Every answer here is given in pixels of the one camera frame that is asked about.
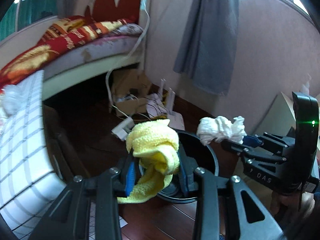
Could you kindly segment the person's right hand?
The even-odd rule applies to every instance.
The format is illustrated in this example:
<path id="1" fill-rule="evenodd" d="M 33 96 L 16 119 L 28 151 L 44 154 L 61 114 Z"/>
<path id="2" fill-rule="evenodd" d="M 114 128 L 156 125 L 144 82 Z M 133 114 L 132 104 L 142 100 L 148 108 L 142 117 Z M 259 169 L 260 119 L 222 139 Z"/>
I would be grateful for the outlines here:
<path id="1" fill-rule="evenodd" d="M 270 212 L 273 216 L 280 211 L 282 205 L 287 208 L 289 213 L 302 215 L 303 217 L 310 215 L 315 208 L 313 193 L 304 192 L 303 194 L 295 193 L 284 196 L 273 191 L 271 196 Z"/>

